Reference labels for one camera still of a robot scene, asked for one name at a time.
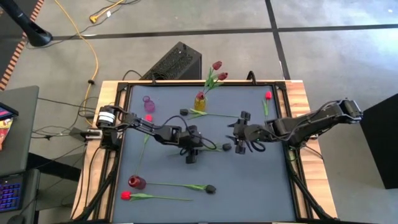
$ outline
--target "black computer tower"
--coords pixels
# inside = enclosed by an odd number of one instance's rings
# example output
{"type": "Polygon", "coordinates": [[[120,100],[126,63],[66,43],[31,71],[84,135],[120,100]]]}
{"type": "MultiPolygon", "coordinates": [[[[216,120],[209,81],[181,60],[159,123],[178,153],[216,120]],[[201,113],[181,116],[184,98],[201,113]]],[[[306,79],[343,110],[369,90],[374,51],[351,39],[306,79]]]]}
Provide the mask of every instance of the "black computer tower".
{"type": "Polygon", "coordinates": [[[398,188],[398,94],[363,111],[361,127],[384,187],[398,188]]]}
{"type": "Polygon", "coordinates": [[[200,80],[201,53],[178,42],[141,80],[200,80]]]}

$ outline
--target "black floor line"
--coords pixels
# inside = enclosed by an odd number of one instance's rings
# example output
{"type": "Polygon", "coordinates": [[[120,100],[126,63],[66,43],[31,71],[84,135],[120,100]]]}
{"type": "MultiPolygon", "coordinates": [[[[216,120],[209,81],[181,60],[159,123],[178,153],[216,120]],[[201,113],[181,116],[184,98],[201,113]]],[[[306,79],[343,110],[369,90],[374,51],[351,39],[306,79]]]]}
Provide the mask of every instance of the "black floor line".
{"type": "MultiPolygon", "coordinates": [[[[398,29],[398,24],[380,25],[357,25],[357,26],[319,26],[319,27],[281,27],[276,30],[281,32],[318,32],[318,31],[338,31],[338,30],[371,30],[371,29],[398,29]]],[[[165,32],[142,32],[125,34],[93,34],[86,36],[86,39],[117,39],[134,37],[170,37],[181,35],[212,35],[212,34],[257,34],[274,32],[273,28],[242,28],[242,29],[214,29],[214,30],[186,30],[186,31],[165,31],[165,32]]],[[[54,40],[66,40],[70,36],[55,36],[54,40]]]]}
{"type": "MultiPolygon", "coordinates": [[[[113,39],[130,37],[168,37],[181,35],[211,35],[211,34],[256,34],[272,32],[271,28],[247,28],[247,29],[213,29],[213,30],[187,30],[187,31],[165,31],[165,32],[142,32],[129,34],[96,34],[84,36],[86,39],[113,39]]],[[[66,40],[70,36],[53,37],[54,40],[66,40]]]]}
{"type": "Polygon", "coordinates": [[[320,27],[286,27],[278,28],[279,32],[314,32],[336,30],[369,30],[369,29],[396,29],[398,24],[353,25],[353,26],[320,26],[320,27]]]}
{"type": "Polygon", "coordinates": [[[271,22],[272,35],[274,36],[276,51],[278,53],[280,66],[282,67],[282,73],[286,80],[290,80],[289,69],[287,68],[287,62],[285,58],[284,48],[280,41],[278,27],[276,25],[276,19],[274,11],[272,10],[271,0],[265,0],[268,10],[269,21],[271,22]]]}

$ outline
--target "yellow cable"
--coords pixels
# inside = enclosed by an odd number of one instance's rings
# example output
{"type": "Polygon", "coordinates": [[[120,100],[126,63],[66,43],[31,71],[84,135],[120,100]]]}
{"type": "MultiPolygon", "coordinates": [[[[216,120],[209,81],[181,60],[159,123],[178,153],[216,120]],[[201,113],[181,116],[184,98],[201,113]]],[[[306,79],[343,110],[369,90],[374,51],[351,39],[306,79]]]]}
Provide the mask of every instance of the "yellow cable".
{"type": "Polygon", "coordinates": [[[120,3],[123,2],[123,1],[125,1],[125,0],[120,0],[120,1],[116,2],[115,4],[113,4],[112,6],[107,7],[106,9],[102,10],[102,12],[100,12],[98,15],[92,15],[92,16],[90,16],[90,21],[91,21],[92,23],[95,23],[95,22],[97,21],[97,19],[99,18],[99,16],[102,16],[106,11],[112,9],[113,7],[117,6],[118,4],[120,4],[120,3]]]}
{"type": "MultiPolygon", "coordinates": [[[[94,58],[95,58],[95,71],[94,71],[94,74],[93,74],[93,76],[92,76],[92,78],[91,78],[91,80],[94,80],[94,79],[95,79],[95,76],[97,76],[97,73],[98,73],[98,65],[99,65],[99,63],[98,63],[97,54],[96,54],[96,52],[95,52],[93,46],[92,46],[83,36],[81,36],[81,34],[80,34],[80,32],[79,32],[79,29],[77,28],[75,22],[74,22],[73,19],[69,16],[69,14],[66,12],[66,10],[61,6],[61,4],[60,4],[57,0],[54,0],[54,1],[55,1],[55,3],[57,3],[57,5],[61,8],[61,10],[63,11],[63,13],[65,13],[65,15],[68,17],[68,19],[70,20],[70,22],[73,24],[73,26],[75,27],[75,30],[76,30],[76,32],[77,32],[79,38],[82,39],[82,40],[84,40],[84,41],[86,42],[86,44],[88,44],[88,45],[90,46],[90,49],[91,49],[91,51],[93,52],[93,55],[94,55],[94,58]]],[[[89,83],[89,84],[88,84],[88,87],[87,87],[87,91],[86,91],[85,101],[84,101],[84,104],[83,104],[83,107],[84,107],[84,108],[86,107],[86,102],[87,102],[88,94],[90,93],[90,88],[91,88],[91,84],[89,83]]],[[[91,122],[88,121],[87,118],[86,118],[86,122],[87,122],[89,125],[93,125],[91,122]]]]}

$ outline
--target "black stand base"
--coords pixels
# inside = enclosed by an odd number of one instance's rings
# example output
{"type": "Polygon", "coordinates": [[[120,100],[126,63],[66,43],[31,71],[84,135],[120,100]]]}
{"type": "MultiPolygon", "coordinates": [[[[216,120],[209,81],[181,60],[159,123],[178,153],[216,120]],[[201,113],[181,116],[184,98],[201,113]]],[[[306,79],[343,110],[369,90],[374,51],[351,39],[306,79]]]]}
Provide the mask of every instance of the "black stand base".
{"type": "Polygon", "coordinates": [[[0,6],[25,32],[30,44],[41,47],[52,40],[52,35],[32,22],[13,0],[0,0],[0,6]]]}

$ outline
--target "concrete floor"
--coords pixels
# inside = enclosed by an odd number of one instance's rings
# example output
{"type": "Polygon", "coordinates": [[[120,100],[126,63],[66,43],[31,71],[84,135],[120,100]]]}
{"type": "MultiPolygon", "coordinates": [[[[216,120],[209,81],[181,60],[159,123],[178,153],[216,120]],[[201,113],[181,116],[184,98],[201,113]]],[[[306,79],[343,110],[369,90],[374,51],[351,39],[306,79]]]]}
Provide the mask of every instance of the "concrete floor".
{"type": "MultiPolygon", "coordinates": [[[[89,14],[108,3],[60,2],[80,29],[91,25],[89,14]]],[[[396,1],[288,0],[272,1],[272,6],[278,27],[398,23],[396,1]]],[[[45,1],[37,22],[54,36],[75,33],[53,0],[45,1]]],[[[142,0],[124,6],[86,34],[270,27],[263,0],[142,0]]],[[[397,29],[289,32],[280,33],[280,38],[291,79],[304,80],[313,110],[328,100],[345,97],[356,100],[365,110],[398,92],[397,29]]],[[[91,96],[98,96],[103,80],[121,79],[129,69],[145,73],[178,41],[203,54],[203,68],[222,60],[231,78],[244,79],[249,70],[260,79],[283,78],[272,33],[97,39],[90,41],[100,63],[98,86],[91,96]]],[[[80,40],[47,49],[25,49],[7,89],[38,85],[43,98],[79,104],[94,66],[92,53],[80,40]]],[[[76,112],[76,108],[40,101],[35,127],[69,126],[76,112]]],[[[82,119],[76,125],[86,127],[82,119]]],[[[57,157],[77,145],[73,138],[33,139],[31,151],[57,157]]],[[[320,145],[338,216],[347,221],[394,223],[398,219],[398,190],[383,189],[360,126],[339,125],[320,138],[320,145]]],[[[65,161],[72,163],[74,159],[76,156],[65,161]]],[[[73,193],[73,184],[62,185],[57,192],[67,196],[73,193]]],[[[47,203],[61,200],[51,198],[47,203]]],[[[41,212],[39,223],[64,221],[69,211],[46,210],[41,212]]]]}

